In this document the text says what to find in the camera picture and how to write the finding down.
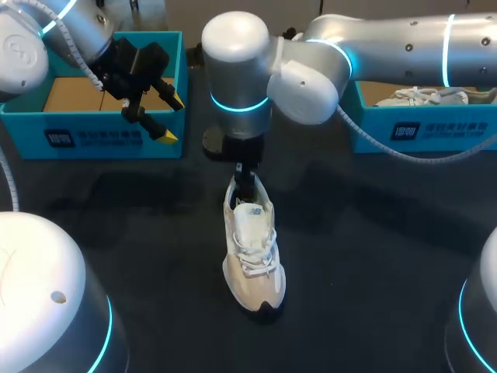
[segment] sneaker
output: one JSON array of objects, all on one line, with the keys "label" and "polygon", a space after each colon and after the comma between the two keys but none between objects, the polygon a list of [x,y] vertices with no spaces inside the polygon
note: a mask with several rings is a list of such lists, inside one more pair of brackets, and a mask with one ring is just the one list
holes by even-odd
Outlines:
[{"label": "sneaker", "polygon": [[497,104],[497,88],[490,89],[487,92],[477,92],[464,89],[469,99],[470,105],[475,104]]},{"label": "sneaker", "polygon": [[236,198],[236,188],[233,178],[224,199],[228,246],[224,278],[244,309],[257,315],[274,315],[287,286],[276,244],[274,207],[257,176],[254,203]]},{"label": "sneaker", "polygon": [[440,91],[418,87],[399,89],[389,99],[384,99],[375,106],[468,105],[468,92],[470,91],[463,88],[447,88]]}]

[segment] logo on box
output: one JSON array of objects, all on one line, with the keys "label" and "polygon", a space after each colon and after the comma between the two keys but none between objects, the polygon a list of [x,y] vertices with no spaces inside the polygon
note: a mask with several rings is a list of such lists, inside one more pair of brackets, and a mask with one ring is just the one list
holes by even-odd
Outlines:
[{"label": "logo on box", "polygon": [[45,130],[48,143],[52,148],[73,148],[75,142],[72,140],[71,132],[68,130]]},{"label": "logo on box", "polygon": [[390,140],[404,141],[414,140],[419,130],[419,122],[398,122],[393,132],[391,133]]}]

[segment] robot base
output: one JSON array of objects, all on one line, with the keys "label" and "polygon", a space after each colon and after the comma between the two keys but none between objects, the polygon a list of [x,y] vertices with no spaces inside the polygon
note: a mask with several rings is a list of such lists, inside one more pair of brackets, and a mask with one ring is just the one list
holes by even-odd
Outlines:
[{"label": "robot base", "polygon": [[0,371],[125,373],[119,316],[76,242],[31,214],[0,213]]},{"label": "robot base", "polygon": [[453,373],[497,369],[497,230],[464,283],[445,330],[445,355]]}]

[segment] cable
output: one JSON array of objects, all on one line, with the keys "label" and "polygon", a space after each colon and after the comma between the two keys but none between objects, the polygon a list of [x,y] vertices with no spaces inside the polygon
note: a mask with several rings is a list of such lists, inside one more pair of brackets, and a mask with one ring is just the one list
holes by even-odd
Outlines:
[{"label": "cable", "polygon": [[[14,4],[26,4],[29,5],[33,8],[39,9],[41,12],[45,13],[47,16],[52,19],[59,30],[62,32],[62,36],[65,39],[66,44],[69,47],[69,51],[72,54],[72,57],[76,60],[76,63],[80,67],[81,70],[88,76],[88,78],[92,81],[93,85],[99,90],[103,90],[103,84],[99,79],[96,77],[95,74],[92,73],[92,70],[88,67],[86,64],[85,60],[81,57],[81,54],[78,51],[78,48],[76,47],[75,42],[73,41],[71,34],[69,33],[68,28],[65,26],[65,24],[61,21],[57,13],[55,13],[52,9],[48,8],[46,5],[38,2],[37,0],[11,0],[12,3]],[[2,0],[2,4],[6,4],[9,6],[9,2],[7,0]]]},{"label": "cable", "polygon": [[451,163],[451,162],[456,162],[460,161],[462,159],[471,157],[472,155],[475,155],[482,149],[487,148],[489,145],[491,145],[493,142],[497,141],[497,134],[494,134],[487,140],[483,141],[481,144],[474,146],[471,149],[468,149],[464,152],[455,154],[455,155],[450,155],[448,157],[442,157],[442,158],[416,158],[416,157],[411,157],[410,155],[402,154],[397,151],[395,151],[392,148],[389,148],[386,145],[381,144],[379,141],[375,140],[372,138],[370,135],[368,135],[366,132],[360,129],[360,127],[354,123],[354,121],[347,115],[343,109],[338,106],[336,110],[339,112],[340,116],[342,119],[355,131],[357,134],[359,134],[361,137],[365,138],[368,140],[371,144],[379,148],[381,151],[393,155],[395,158],[402,159],[404,161],[408,162],[413,162],[413,163],[420,163],[420,164],[425,164],[425,165],[439,165],[443,163]]},{"label": "cable", "polygon": [[5,174],[5,178],[7,179],[7,184],[10,189],[10,197],[12,198],[12,210],[14,212],[19,212],[19,196],[17,194],[16,182],[14,181],[14,177],[12,176],[12,171],[10,170],[9,163],[7,162],[7,158],[0,146],[0,165],[2,165],[3,173]]}]

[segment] blue box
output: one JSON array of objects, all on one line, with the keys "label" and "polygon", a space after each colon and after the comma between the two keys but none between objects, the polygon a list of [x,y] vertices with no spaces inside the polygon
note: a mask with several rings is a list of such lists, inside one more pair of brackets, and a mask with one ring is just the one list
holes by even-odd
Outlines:
[{"label": "blue box", "polygon": [[[375,107],[365,102],[360,82],[351,82],[340,105],[372,138],[398,152],[464,151],[497,132],[497,106],[492,104]],[[356,153],[381,152],[356,132],[352,139]],[[487,149],[496,150],[497,144]]]},{"label": "blue box", "polygon": [[[186,104],[188,69],[180,32],[116,33],[135,47],[157,42],[169,54],[163,78],[174,78],[176,92]],[[50,71],[38,89],[0,106],[2,119],[24,159],[163,159],[179,158],[186,110],[147,110],[179,139],[173,145],[152,141],[139,124],[129,124],[120,111],[44,113],[43,108],[55,78],[81,77],[84,73],[69,67],[49,51]],[[49,137],[70,139],[68,147],[54,147]]]}]

